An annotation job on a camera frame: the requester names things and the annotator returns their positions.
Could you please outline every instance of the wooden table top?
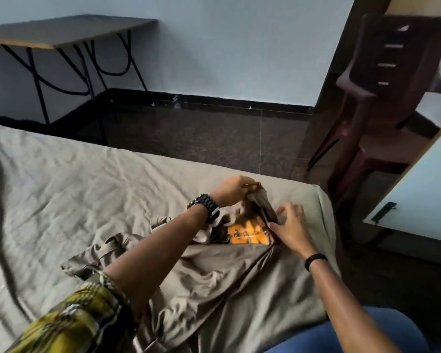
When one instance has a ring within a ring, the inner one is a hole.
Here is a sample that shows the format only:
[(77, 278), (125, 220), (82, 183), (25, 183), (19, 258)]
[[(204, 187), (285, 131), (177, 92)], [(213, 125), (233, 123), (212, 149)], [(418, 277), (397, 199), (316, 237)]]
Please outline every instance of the wooden table top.
[(0, 44), (55, 49), (134, 29), (153, 19), (79, 15), (0, 25)]

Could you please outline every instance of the hand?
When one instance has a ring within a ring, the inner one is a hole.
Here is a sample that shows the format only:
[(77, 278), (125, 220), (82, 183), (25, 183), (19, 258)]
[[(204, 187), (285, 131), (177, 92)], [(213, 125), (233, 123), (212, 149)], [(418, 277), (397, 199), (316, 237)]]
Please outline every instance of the hand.
[(277, 210), (278, 214), (286, 213), (286, 223), (278, 225), (276, 223), (268, 223), (268, 226), (290, 249), (298, 252), (304, 260), (309, 256), (317, 254), (306, 226), (306, 216), (304, 208), (301, 205), (292, 205), (284, 203)]
[(247, 194), (255, 192), (260, 186), (259, 182), (250, 177), (230, 177), (209, 196), (220, 208), (229, 207), (240, 202)]

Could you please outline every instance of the blue jeans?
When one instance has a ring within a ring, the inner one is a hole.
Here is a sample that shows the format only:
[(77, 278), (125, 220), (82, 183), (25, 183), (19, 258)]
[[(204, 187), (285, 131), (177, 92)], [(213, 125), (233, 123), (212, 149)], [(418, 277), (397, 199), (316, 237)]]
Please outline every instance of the blue jeans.
[[(404, 353), (429, 353), (428, 343), (411, 319), (391, 308), (365, 307), (380, 329)], [(338, 337), (326, 321), (300, 332), (267, 353), (342, 353)]]

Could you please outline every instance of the bracelet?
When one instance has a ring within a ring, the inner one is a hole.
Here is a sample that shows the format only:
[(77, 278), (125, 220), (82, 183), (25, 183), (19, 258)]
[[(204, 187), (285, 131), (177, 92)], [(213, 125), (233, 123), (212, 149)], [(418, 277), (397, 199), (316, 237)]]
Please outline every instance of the bracelet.
[(307, 258), (306, 262), (304, 263), (304, 266), (306, 267), (307, 271), (310, 272), (310, 270), (309, 270), (310, 264), (312, 264), (312, 261), (317, 260), (317, 259), (324, 259), (324, 260), (328, 261), (327, 257), (323, 254), (311, 255)]

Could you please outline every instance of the shirt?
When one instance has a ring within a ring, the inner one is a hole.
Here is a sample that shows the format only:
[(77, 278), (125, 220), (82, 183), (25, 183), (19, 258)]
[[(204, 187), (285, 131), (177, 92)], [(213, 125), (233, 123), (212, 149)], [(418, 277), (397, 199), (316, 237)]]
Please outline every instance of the shirt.
[(128, 352), (136, 332), (127, 297), (106, 274), (95, 273), (6, 352)]

